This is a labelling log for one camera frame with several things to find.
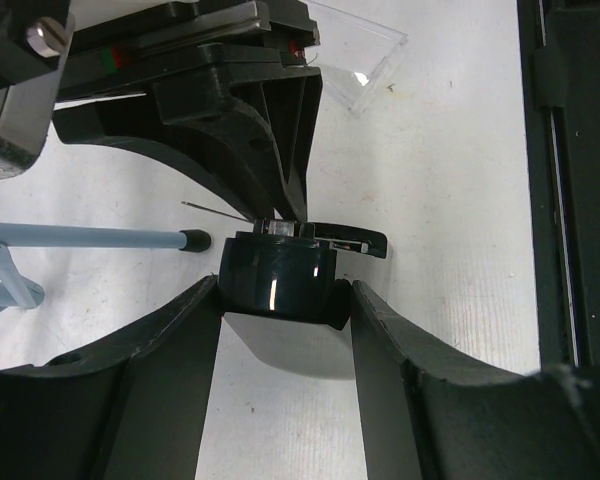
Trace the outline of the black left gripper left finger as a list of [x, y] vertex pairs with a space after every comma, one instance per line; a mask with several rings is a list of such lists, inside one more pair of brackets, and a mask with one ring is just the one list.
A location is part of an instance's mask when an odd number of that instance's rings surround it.
[[42, 366], [0, 370], [0, 479], [192, 479], [222, 312], [214, 277]]

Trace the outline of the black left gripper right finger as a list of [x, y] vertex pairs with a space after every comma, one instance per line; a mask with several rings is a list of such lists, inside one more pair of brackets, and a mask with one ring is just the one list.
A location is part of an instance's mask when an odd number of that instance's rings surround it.
[[600, 479], [600, 367], [518, 375], [355, 282], [353, 358], [372, 479]]

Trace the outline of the black metronome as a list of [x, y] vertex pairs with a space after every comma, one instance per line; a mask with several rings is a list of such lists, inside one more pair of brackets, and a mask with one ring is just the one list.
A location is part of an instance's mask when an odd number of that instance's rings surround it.
[[354, 377], [353, 284], [384, 294], [393, 251], [379, 231], [251, 220], [227, 238], [218, 272], [224, 319], [260, 362], [310, 378]]

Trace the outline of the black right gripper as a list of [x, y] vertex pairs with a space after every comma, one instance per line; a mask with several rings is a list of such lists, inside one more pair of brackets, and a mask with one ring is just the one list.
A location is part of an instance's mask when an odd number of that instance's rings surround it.
[[171, 1], [68, 32], [67, 1], [0, 1], [0, 90], [54, 72], [62, 54], [113, 49], [125, 66], [65, 87], [62, 143], [146, 156], [249, 220], [307, 217], [310, 69], [266, 47], [211, 43], [280, 32], [318, 44], [301, 1]]

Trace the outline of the clear plastic metronome cover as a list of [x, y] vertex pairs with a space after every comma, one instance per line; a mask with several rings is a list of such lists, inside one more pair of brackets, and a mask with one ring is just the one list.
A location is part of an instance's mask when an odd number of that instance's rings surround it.
[[359, 116], [377, 91], [393, 84], [408, 36], [317, 1], [308, 10], [319, 33], [318, 44], [306, 50], [308, 63], [321, 69], [326, 93]]

